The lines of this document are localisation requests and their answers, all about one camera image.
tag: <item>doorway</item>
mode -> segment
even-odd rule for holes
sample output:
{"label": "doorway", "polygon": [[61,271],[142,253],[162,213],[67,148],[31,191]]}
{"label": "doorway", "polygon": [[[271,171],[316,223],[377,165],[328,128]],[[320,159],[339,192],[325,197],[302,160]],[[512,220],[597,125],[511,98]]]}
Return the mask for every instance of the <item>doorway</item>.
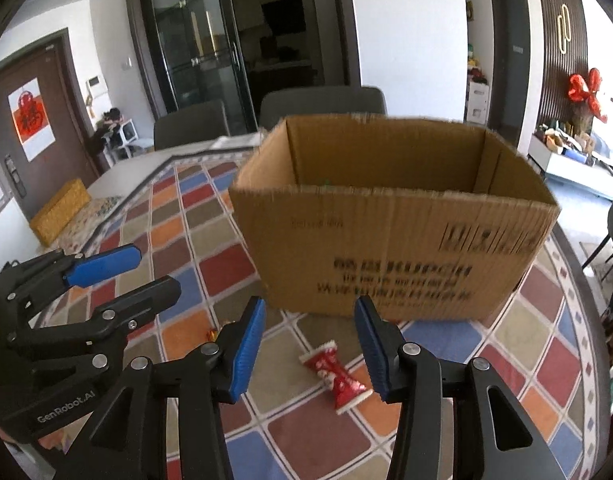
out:
{"label": "doorway", "polygon": [[494,61],[488,125],[517,147],[531,59],[528,0],[492,0],[492,3]]}
{"label": "doorway", "polygon": [[0,64],[0,160],[27,219],[69,180],[88,187],[99,176],[85,148],[68,56],[64,30]]}
{"label": "doorway", "polygon": [[141,4],[167,112],[221,100],[232,134],[255,129],[230,0],[141,0]]}
{"label": "doorway", "polygon": [[218,99],[238,135],[257,130],[271,91],[359,83],[352,0],[127,0],[127,9],[156,119]]}
{"label": "doorway", "polygon": [[343,85],[335,0],[233,0],[251,99],[285,88]]}

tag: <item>glass door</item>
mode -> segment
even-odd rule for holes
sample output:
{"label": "glass door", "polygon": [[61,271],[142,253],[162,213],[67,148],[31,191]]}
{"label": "glass door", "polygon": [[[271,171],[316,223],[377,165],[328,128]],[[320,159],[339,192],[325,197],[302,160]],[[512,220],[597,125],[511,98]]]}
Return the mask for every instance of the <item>glass door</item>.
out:
{"label": "glass door", "polygon": [[162,62],[160,86],[170,89],[168,108],[219,99],[232,135],[255,131],[230,0],[150,3]]}

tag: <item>gold wall ornament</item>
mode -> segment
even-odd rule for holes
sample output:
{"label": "gold wall ornament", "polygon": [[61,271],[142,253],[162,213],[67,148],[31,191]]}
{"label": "gold wall ornament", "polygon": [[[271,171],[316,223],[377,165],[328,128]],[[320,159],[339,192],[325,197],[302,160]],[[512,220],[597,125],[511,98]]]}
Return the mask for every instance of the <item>gold wall ornament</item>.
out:
{"label": "gold wall ornament", "polygon": [[571,15],[566,4],[561,4],[561,14],[557,15],[557,46],[563,56],[566,56],[570,42]]}

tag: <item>blue gripper pad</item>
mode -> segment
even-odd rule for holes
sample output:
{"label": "blue gripper pad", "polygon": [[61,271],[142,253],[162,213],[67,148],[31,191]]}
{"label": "blue gripper pad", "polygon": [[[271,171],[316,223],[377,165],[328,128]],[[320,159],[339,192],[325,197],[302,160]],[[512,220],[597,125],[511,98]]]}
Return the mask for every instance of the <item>blue gripper pad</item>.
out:
{"label": "blue gripper pad", "polygon": [[357,338],[359,338],[359,345],[362,347],[373,389],[386,402],[386,396],[389,394],[388,358],[380,343],[373,320],[366,309],[367,306],[364,305],[361,298],[355,301],[355,329],[357,330]]}
{"label": "blue gripper pad", "polygon": [[258,356],[262,334],[266,325],[266,304],[260,299],[253,308],[253,315],[246,327],[240,347],[237,349],[233,361],[233,377],[229,395],[233,402],[239,399],[249,387],[255,358]]}
{"label": "blue gripper pad", "polygon": [[103,282],[127,270],[135,269],[142,260],[142,253],[133,244],[125,245],[78,262],[65,275],[68,286],[86,288]]}

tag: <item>small candy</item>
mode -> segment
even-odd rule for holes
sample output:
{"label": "small candy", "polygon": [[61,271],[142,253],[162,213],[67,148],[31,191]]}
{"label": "small candy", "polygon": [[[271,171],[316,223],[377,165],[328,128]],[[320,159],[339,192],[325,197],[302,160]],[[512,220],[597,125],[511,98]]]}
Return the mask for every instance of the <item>small candy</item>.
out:
{"label": "small candy", "polygon": [[373,390],[356,381],[337,360],[337,344],[329,341],[300,357],[306,367],[322,378],[335,395],[335,411],[338,415],[366,400]]}
{"label": "small candy", "polygon": [[219,330],[212,328],[211,330],[206,332],[206,339],[214,343],[216,339],[218,338],[219,333],[220,333]]}
{"label": "small candy", "polygon": [[[224,321],[222,323],[222,328],[225,327],[225,325],[228,325],[229,323],[234,323],[235,321]],[[218,336],[220,335],[220,330],[222,330],[222,328],[212,328],[211,330],[209,330],[208,332],[206,332],[206,340],[207,341],[212,341],[213,343],[216,341],[216,339],[218,339]]]}

